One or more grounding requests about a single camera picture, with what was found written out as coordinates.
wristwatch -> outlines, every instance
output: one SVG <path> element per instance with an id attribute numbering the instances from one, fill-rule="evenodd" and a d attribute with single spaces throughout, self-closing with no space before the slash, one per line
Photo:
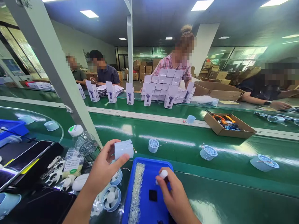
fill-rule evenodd
<path id="1" fill-rule="evenodd" d="M 269 106 L 271 103 L 272 103 L 272 101 L 266 101 L 266 102 L 264 102 L 264 105 Z"/>

worker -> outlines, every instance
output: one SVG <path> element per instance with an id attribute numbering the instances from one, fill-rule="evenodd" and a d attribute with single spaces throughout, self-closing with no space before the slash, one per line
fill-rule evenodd
<path id="1" fill-rule="evenodd" d="M 97 86 L 105 85 L 106 82 L 112 82 L 113 85 L 121 85 L 117 70 L 105 62 L 105 58 L 98 50 L 92 50 L 89 58 L 93 65 L 97 68 L 98 80 L 91 78 Z"/>
<path id="2" fill-rule="evenodd" d="M 87 80 L 86 74 L 80 69 L 80 65 L 77 64 L 75 57 L 71 55 L 67 55 L 66 59 L 69 63 L 69 67 L 73 73 L 76 83 L 80 83 L 84 90 L 87 89 L 85 83 L 85 81 Z"/>
<path id="3" fill-rule="evenodd" d="M 265 64 L 267 69 L 261 69 L 256 75 L 245 79 L 237 87 L 245 91 L 241 100 L 258 105 L 270 106 L 276 110 L 288 110 L 291 105 L 273 101 L 292 97 L 299 94 L 299 89 L 281 91 L 280 86 L 285 81 L 294 77 L 294 71 L 299 68 L 299 63 L 272 63 Z"/>
<path id="4" fill-rule="evenodd" d="M 102 151 L 93 163 L 93 167 L 85 185 L 68 212 L 63 224 L 89 223 L 91 209 L 96 196 L 108 185 L 113 175 L 130 158 L 128 154 L 124 154 L 114 163 L 110 164 L 115 158 L 112 155 L 114 154 L 114 143 L 116 142 L 120 142 L 120 140 L 110 140 L 103 147 Z M 160 176 L 156 176 L 156 180 L 161 187 L 164 202 L 173 219 L 178 224 L 201 224 L 192 211 L 181 181 L 168 167 L 162 169 L 165 169 L 168 172 L 171 193 L 169 192 L 164 179 Z"/>
<path id="5" fill-rule="evenodd" d="M 185 81 L 187 88 L 188 83 L 192 80 L 191 66 L 188 64 L 189 56 L 194 50 L 194 34 L 191 31 L 191 25 L 182 27 L 182 35 L 175 44 L 174 50 L 159 62 L 152 75 L 159 75 L 162 68 L 183 70 L 182 80 Z"/>

hand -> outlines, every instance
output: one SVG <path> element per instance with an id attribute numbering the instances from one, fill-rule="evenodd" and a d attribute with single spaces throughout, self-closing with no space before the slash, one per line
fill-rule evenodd
<path id="1" fill-rule="evenodd" d="M 162 190 L 164 202 L 172 218 L 177 224 L 200 223 L 193 213 L 181 181 L 169 167 L 162 167 L 159 173 L 162 170 L 168 172 L 167 178 L 170 182 L 171 191 L 169 192 L 167 184 L 162 177 L 156 176 L 156 180 Z"/>
<path id="2" fill-rule="evenodd" d="M 273 101 L 271 104 L 270 104 L 270 107 L 276 109 L 276 110 L 288 110 L 288 109 L 291 109 L 292 106 L 287 104 L 287 103 L 284 103 L 284 102 L 277 102 L 277 101 Z"/>
<path id="3" fill-rule="evenodd" d="M 113 139 L 108 141 L 93 163 L 84 188 L 88 188 L 87 190 L 94 195 L 99 194 L 107 186 L 113 175 L 130 158 L 128 154 L 124 154 L 113 164 L 110 164 L 115 159 L 114 143 L 116 142 L 120 142 L 120 140 Z"/>

small fan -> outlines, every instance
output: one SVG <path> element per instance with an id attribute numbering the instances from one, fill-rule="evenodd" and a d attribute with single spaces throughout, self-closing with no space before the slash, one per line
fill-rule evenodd
<path id="1" fill-rule="evenodd" d="M 121 182 L 122 180 L 122 171 L 121 169 L 119 169 L 112 177 L 112 179 L 110 180 L 110 184 L 111 185 L 119 185 L 119 183 Z"/>
<path id="2" fill-rule="evenodd" d="M 113 212 L 117 209 L 121 202 L 121 191 L 118 189 L 117 186 L 111 185 L 107 189 L 107 191 L 104 194 L 104 197 L 102 198 L 102 205 L 104 206 L 104 209 L 108 212 Z"/>

blue tray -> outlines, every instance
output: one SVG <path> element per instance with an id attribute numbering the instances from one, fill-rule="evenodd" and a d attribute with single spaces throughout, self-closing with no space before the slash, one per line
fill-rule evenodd
<path id="1" fill-rule="evenodd" d="M 137 157 L 134 159 L 132 171 L 130 175 L 130 181 L 128 186 L 128 193 L 126 196 L 126 202 L 124 207 L 124 214 L 122 217 L 122 223 L 127 224 L 129 220 L 130 205 L 132 198 L 132 191 L 134 185 L 134 177 L 137 163 L 145 164 L 143 173 L 142 187 L 140 193 L 140 218 L 139 223 L 157 223 L 162 221 L 168 223 L 168 210 L 163 200 L 163 194 L 159 185 L 156 185 L 156 176 L 159 175 L 159 171 L 162 167 L 169 167 L 173 170 L 172 165 L 169 162 L 146 159 Z M 149 200 L 149 190 L 157 191 L 157 201 Z"/>
<path id="2" fill-rule="evenodd" d="M 8 131 L 16 133 L 15 135 L 26 135 L 29 131 L 25 127 L 24 121 L 14 121 L 14 120 L 1 120 L 0 119 L 0 128 L 6 127 Z M 3 131 L 0 133 L 0 140 L 5 139 L 6 137 L 13 135 L 7 131 Z"/>

